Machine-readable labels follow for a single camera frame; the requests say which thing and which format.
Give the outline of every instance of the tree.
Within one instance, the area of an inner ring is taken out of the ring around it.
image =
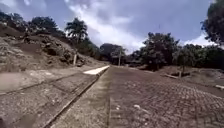
[[[224,51],[218,46],[204,48],[203,67],[224,69]]]
[[[57,31],[57,24],[50,17],[34,17],[29,22],[29,27],[34,30],[47,30],[50,33]]]
[[[125,61],[125,49],[116,44],[105,43],[100,46],[101,58],[106,59],[112,64],[119,64],[119,57],[121,62]]]
[[[182,67],[182,71],[180,72],[180,76],[185,73],[185,67],[188,65],[194,65],[194,54],[188,48],[179,48],[178,51],[173,53],[173,61],[177,65]]]
[[[206,39],[219,45],[224,44],[224,1],[216,0],[207,12],[207,19],[202,22],[202,30],[207,33]]]
[[[72,22],[68,22],[65,28],[68,31],[68,36],[71,36],[80,43],[87,37],[87,25],[84,21],[75,18]]]
[[[0,21],[7,22],[10,19],[10,16],[0,10]]]
[[[149,33],[148,39],[143,42],[145,46],[140,49],[143,63],[153,70],[163,65],[171,65],[172,54],[177,50],[178,43],[170,33]]]
[[[125,51],[126,49],[124,49],[122,46],[119,46],[111,53],[112,59],[117,60],[119,66],[125,60]]]

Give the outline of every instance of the green foliage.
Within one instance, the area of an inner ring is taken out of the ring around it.
[[[65,31],[68,32],[68,36],[75,38],[78,43],[88,36],[87,25],[84,21],[79,20],[78,18],[75,18],[72,22],[68,22]]]
[[[118,64],[119,56],[121,57],[121,63],[125,61],[125,49],[122,46],[116,44],[105,43],[100,46],[101,59],[107,60],[112,64]]]
[[[100,58],[100,49],[89,39],[85,38],[82,43],[75,43],[74,46],[78,49],[79,53],[93,57]]]
[[[171,34],[149,33],[148,39],[143,42],[145,45],[139,51],[144,64],[150,68],[158,69],[163,65],[171,65],[173,52],[177,50],[178,40],[171,37]]]
[[[179,48],[173,53],[173,62],[179,66],[182,66],[182,72],[184,73],[185,66],[193,66],[195,64],[195,56],[191,49],[192,46]]]
[[[202,30],[207,32],[206,39],[219,45],[224,44],[224,1],[216,0],[207,12],[207,19],[203,22]]]
[[[50,33],[54,33],[58,29],[57,24],[50,17],[34,17],[28,24],[33,30],[47,30]]]

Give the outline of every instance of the tree canopy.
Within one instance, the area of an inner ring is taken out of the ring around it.
[[[74,18],[72,22],[67,23],[65,31],[68,32],[68,36],[75,38],[78,43],[88,36],[87,25],[84,21],[79,20],[77,17]]]
[[[119,63],[119,57],[121,57],[121,63],[125,61],[125,49],[122,46],[110,43],[104,43],[100,46],[101,59],[107,60],[112,64]]]
[[[202,30],[207,33],[206,39],[219,45],[224,44],[224,1],[216,0],[207,12],[207,19],[202,22]]]
[[[56,22],[50,17],[34,17],[29,25],[32,29],[47,30],[52,33],[58,29]]]

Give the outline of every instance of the palm tree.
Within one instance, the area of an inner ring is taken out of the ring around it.
[[[87,37],[87,25],[77,17],[72,22],[67,23],[65,31],[68,31],[68,36],[75,38],[78,43]]]

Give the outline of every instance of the sky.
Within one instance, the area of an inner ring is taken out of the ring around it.
[[[212,0],[0,0],[0,9],[25,20],[52,17],[60,29],[75,17],[88,25],[91,40],[137,50],[148,32],[171,33],[181,44],[213,44],[201,22]]]

